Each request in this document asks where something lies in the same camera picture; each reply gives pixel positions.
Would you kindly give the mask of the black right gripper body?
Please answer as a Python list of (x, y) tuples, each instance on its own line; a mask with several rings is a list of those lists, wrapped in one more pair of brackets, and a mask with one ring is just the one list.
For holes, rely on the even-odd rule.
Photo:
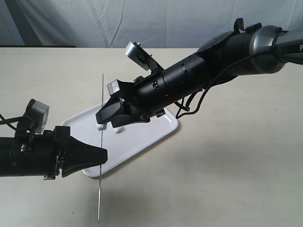
[(129, 118), (161, 117), (170, 104), (168, 75), (149, 75), (134, 82), (118, 81), (119, 113)]

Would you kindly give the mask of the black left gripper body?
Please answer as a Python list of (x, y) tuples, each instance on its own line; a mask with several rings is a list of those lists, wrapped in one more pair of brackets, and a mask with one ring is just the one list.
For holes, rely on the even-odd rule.
[(64, 150), (71, 135), (69, 126), (55, 126), (51, 131), (51, 152), (50, 164), (48, 164), (47, 173), (44, 180), (54, 180), (60, 174), (62, 162), (64, 160)]

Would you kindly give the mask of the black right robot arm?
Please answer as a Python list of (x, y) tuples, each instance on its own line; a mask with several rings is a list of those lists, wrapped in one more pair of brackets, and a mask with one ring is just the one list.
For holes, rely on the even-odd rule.
[(287, 63), (302, 64), (303, 34), (261, 23), (244, 26), (235, 20), (233, 30), (202, 45), (196, 52), (168, 68), (160, 66), (139, 43), (130, 42), (126, 56), (151, 73), (133, 82), (115, 80), (108, 85), (110, 98), (96, 113), (98, 124), (114, 128), (147, 123), (165, 114), (165, 107), (178, 107), (176, 118), (195, 114), (190, 109), (196, 94), (205, 96), (211, 87), (238, 76), (273, 74)]

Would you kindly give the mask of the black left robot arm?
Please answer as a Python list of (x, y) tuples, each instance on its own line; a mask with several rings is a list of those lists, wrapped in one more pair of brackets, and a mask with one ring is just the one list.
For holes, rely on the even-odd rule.
[(43, 176), (54, 180), (82, 169), (105, 164), (107, 150), (71, 136), (69, 126), (55, 126), (43, 134), (0, 139), (2, 177)]

